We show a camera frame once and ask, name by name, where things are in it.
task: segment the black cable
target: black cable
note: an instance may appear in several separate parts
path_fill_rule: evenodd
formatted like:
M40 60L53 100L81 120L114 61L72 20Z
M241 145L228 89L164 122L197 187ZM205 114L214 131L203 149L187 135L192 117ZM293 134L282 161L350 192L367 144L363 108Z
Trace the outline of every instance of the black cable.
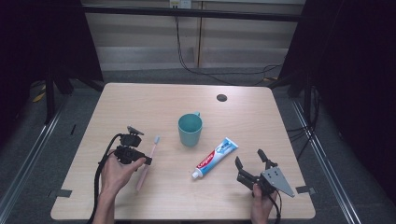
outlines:
M189 71L189 72L191 72L191 73L193 73L195 75L207 76L207 77L211 77L211 78L215 79L216 81L223 82L223 83L229 84L231 86L239 86L237 84L234 84L234 83L231 83L231 82L227 82L225 80L222 80L222 79L219 79L219 78L213 77L213 76L215 76L215 75L258 75L258 74L264 74L264 76L262 77L262 79L260 81L258 81L257 83L249 85L249 86L257 86L260 83L264 82L264 79L266 78L266 75L265 75L266 72L269 72L269 71L271 71L273 69L276 69L277 67L283 65L283 64L270 64L270 65L265 66L261 72L253 72L253 73L235 73L235 72L231 72L231 73L203 73L203 72L192 71L184 63L183 55L181 53L180 34L179 34L179 29L178 29L178 17L177 16L175 16L175 22L176 22L176 28L177 28L177 52L178 52L178 59L180 61L181 66L185 70L187 70L187 71Z
M294 142L294 141L300 139L303 136L304 136L304 130L301 130L299 133L289 137L289 139L290 139L291 142Z
M102 159L99 161L99 165L98 165L98 168L96 169L96 173L95 173L95 179L93 181L93 209L92 209L91 217L88 220L87 224L91 224L93 222L93 218L95 217L96 208L98 205L98 196L99 196L99 177L100 177L100 174L102 173L102 169L105 166L106 161L108 159L108 156L109 156L108 151L110 150L110 148L113 145L116 138L121 137L121 136L122 136L122 133L118 133L113 137L113 139L111 139L110 143L108 144L105 154L103 155Z
M301 155L303 155L303 152L305 151L306 146L308 145L309 141L311 141L312 136L313 136L314 131L315 131L316 126L317 126L318 114L319 114L319 105L320 105L320 98L318 97L318 93L317 93L316 87L315 87L315 86L312 86L312 89L314 89L314 103L313 103L313 104L314 104L314 108L315 108L315 116L314 116L314 119L313 119L312 122L311 122L311 127L310 127L310 129L307 129L308 134L309 134L309 137L308 137L308 140L306 140L306 142L305 142L303 148L301 149L300 153L298 154L298 156L297 156L297 161L300 159Z
M296 128L296 129L288 129L288 130L286 130L286 132L291 133L291 132L301 131L301 130L304 130L304 129L306 129L306 126L301 127L301 128Z
M275 202L275 200L271 197L271 195L267 195L267 197L270 199L270 201L273 203L275 209L276 209L276 221L275 224L280 223L280 218L281 218L281 213L282 213L282 198L280 197L279 191L277 190L277 195L279 195L279 199L280 199L280 209L277 206L277 203Z

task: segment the wall outlet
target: wall outlet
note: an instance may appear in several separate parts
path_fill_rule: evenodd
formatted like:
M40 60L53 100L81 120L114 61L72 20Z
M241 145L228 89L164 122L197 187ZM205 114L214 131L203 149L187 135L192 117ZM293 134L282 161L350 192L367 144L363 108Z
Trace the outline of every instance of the wall outlet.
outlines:
M191 9L191 0L180 0L180 7Z
M191 0L169 0L170 8L191 8Z

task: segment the white wall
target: white wall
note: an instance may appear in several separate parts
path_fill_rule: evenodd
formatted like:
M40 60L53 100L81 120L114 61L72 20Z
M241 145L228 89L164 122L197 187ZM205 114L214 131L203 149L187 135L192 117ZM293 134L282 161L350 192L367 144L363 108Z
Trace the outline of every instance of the white wall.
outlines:
M301 0L193 1L192 8L299 15ZM169 7L168 0L90 1L128 7ZM181 67L175 18L87 13L103 70ZM180 45L188 67L244 67L282 63L295 22L178 18Z

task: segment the toothpaste tube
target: toothpaste tube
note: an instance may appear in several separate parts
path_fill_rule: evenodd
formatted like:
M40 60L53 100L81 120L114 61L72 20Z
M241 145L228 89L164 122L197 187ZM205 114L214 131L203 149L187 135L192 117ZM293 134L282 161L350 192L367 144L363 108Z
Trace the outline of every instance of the toothpaste tube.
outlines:
M203 161L201 161L192 173L192 178L202 177L207 174L216 164L219 163L230 152L236 150L238 145L229 138L224 140L215 148Z

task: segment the toothbrush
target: toothbrush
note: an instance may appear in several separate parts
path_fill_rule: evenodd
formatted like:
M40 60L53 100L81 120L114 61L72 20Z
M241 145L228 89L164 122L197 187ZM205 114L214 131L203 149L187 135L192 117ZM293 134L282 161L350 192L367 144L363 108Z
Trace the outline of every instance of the toothbrush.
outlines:
M159 135L155 136L154 146L152 147L151 153L149 154L149 156L151 158L154 155L155 147L158 145L158 142L160 142L160 136ZM149 166L145 164L145 167L143 167L142 175L140 176L139 181L137 182L137 185L136 185L137 192L139 192L139 190L142 188L142 185L143 185L143 182L146 179L146 175L148 173L148 170L149 170Z

